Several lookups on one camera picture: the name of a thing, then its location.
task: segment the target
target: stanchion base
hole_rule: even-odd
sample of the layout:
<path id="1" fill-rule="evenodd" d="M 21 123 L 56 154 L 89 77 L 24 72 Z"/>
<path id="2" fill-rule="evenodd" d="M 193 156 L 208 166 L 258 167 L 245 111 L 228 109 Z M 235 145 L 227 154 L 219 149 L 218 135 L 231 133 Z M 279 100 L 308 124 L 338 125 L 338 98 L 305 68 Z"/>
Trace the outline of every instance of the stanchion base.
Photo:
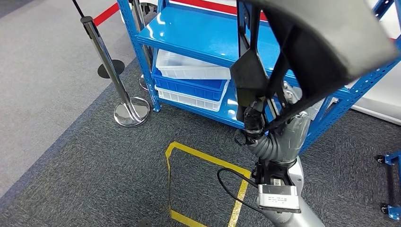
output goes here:
<path id="1" fill-rule="evenodd" d="M 117 59 L 112 60 L 112 62 L 113 62 L 113 66 L 114 66 L 115 72 L 117 73 L 117 75 L 120 75 L 125 69 L 124 62 L 122 62 L 120 60 L 117 60 Z M 101 78 L 110 79 L 110 76 L 107 73 L 106 68 L 105 68 L 105 66 L 103 64 L 101 64 L 99 66 L 99 68 L 97 68 L 97 74 Z"/>
<path id="2" fill-rule="evenodd" d="M 146 87 L 146 83 L 145 83 L 145 79 L 143 78 L 143 74 L 141 77 L 139 77 L 139 85 L 145 91 L 149 91 L 148 88 Z"/>
<path id="3" fill-rule="evenodd" d="M 132 128 L 132 127 L 136 127 L 136 126 L 143 124 L 146 121 L 146 119 L 148 118 L 149 111 L 150 111 L 149 103 L 143 98 L 139 98 L 139 97 L 131 98 L 131 105 L 136 110 L 141 121 L 137 121 L 130 117 L 130 114 L 128 113 L 125 103 L 118 104 L 114 110 L 115 121 L 119 125 L 127 127 L 127 128 Z"/>

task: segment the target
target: dark gray carpet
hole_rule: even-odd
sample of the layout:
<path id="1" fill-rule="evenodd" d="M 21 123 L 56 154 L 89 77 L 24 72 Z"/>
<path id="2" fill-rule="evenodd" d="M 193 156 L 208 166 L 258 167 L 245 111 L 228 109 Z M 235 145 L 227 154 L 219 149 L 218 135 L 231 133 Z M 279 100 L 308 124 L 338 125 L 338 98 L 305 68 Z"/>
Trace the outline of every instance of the dark gray carpet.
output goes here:
<path id="1" fill-rule="evenodd" d="M 33 0 L 0 0 L 0 18 Z"/>
<path id="2" fill-rule="evenodd" d="M 148 97 L 137 83 L 137 63 L 125 73 L 130 74 L 126 79 L 130 92 Z M 43 171 L 6 205 L 0 226 L 135 227 L 147 218 L 154 227 L 182 227 L 167 210 L 165 150 L 172 141 L 253 168 L 255 158 L 234 143 L 233 128 L 165 105 L 144 125 L 125 129 L 112 116 L 118 100 L 112 92 L 80 123 Z M 396 195 L 389 197 L 386 168 L 374 160 L 376 154 L 399 148 L 399 126 L 347 112 L 301 155 L 305 200 L 328 227 L 399 226 L 379 211 L 380 203 L 389 198 L 401 201 L 399 185 L 395 184 Z M 170 164 L 172 208 L 204 225 L 226 226 L 234 201 L 217 181 L 218 166 L 178 149 Z M 396 181 L 396 170 L 392 172 Z M 238 190 L 239 179 L 224 174 L 223 180 L 232 191 Z M 248 187 L 245 200 L 255 201 L 256 193 Z M 237 226 L 270 223 L 243 206 Z"/>

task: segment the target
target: red barrier rope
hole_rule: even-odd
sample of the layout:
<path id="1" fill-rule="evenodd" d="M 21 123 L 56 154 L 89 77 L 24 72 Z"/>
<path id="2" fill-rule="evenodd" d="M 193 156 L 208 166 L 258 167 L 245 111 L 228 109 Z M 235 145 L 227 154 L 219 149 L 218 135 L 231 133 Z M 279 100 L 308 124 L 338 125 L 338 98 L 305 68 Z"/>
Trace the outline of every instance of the red barrier rope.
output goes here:
<path id="1" fill-rule="evenodd" d="M 174 0 L 179 3 L 184 3 L 192 6 L 202 7 L 206 9 L 212 9 L 220 12 L 225 12 L 229 14 L 237 14 L 237 8 L 235 6 L 228 6 L 220 3 L 215 3 L 211 1 L 203 1 L 203 0 Z M 261 20 L 266 20 L 264 13 L 261 13 Z"/>
<path id="2" fill-rule="evenodd" d="M 203 1 L 203 0 L 175 0 L 176 2 L 192 5 L 192 6 L 197 6 L 205 9 L 212 9 L 224 13 L 229 13 L 229 14 L 237 14 L 237 9 L 235 6 L 228 6 L 220 3 L 215 3 L 215 2 L 210 2 L 210 1 Z M 106 9 L 103 13 L 101 13 L 99 16 L 97 16 L 95 19 L 93 19 L 93 23 L 98 26 L 101 23 L 103 23 L 105 20 L 107 20 L 109 17 L 111 17 L 114 13 L 116 13 L 119 10 L 117 2 L 113 4 L 111 7 Z M 266 20 L 266 17 L 263 13 L 261 13 L 261 20 Z"/>
<path id="3" fill-rule="evenodd" d="M 99 24 L 103 23 L 105 20 L 107 20 L 109 17 L 111 17 L 114 13 L 116 13 L 119 10 L 117 2 L 106 9 L 103 13 L 101 13 L 99 16 L 95 17 L 93 19 L 93 23 L 96 26 L 99 26 Z"/>

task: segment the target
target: white plastic bin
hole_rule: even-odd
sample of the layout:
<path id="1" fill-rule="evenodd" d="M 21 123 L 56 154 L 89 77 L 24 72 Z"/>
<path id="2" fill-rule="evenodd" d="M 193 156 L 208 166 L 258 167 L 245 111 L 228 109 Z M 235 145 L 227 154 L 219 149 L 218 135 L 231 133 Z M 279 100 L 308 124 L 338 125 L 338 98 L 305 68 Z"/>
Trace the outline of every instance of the white plastic bin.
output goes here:
<path id="1" fill-rule="evenodd" d="M 157 53 L 156 68 L 174 79 L 231 79 L 229 68 L 164 50 Z"/>
<path id="2" fill-rule="evenodd" d="M 224 85 L 224 90 L 221 95 L 221 98 L 217 102 L 209 100 L 209 99 L 205 99 L 205 98 L 187 95 L 184 93 L 179 93 L 179 92 L 175 92 L 175 91 L 158 88 L 156 86 L 155 86 L 155 89 L 158 91 L 159 97 L 162 99 L 166 99 L 166 100 L 170 100 L 173 102 L 178 102 L 178 103 L 218 112 L 220 110 L 221 102 L 223 101 L 224 95 L 227 92 L 227 87 L 228 87 L 229 82 L 230 81 L 227 80 L 226 84 Z"/>

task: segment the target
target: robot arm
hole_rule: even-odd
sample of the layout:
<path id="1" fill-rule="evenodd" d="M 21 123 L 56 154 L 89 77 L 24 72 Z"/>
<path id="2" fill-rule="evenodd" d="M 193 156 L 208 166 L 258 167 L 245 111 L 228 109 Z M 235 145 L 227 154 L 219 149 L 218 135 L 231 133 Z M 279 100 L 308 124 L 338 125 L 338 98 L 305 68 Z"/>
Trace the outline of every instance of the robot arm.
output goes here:
<path id="1" fill-rule="evenodd" d="M 261 12 L 280 45 L 269 76 L 257 49 Z M 304 175 L 297 155 L 310 124 L 304 110 L 395 59 L 398 50 L 363 1 L 237 0 L 237 22 L 239 59 L 230 68 L 237 119 L 244 122 L 245 144 L 259 158 L 252 173 L 259 209 L 252 208 L 276 226 L 324 226 L 301 197 Z M 288 70 L 300 98 L 284 82 Z"/>

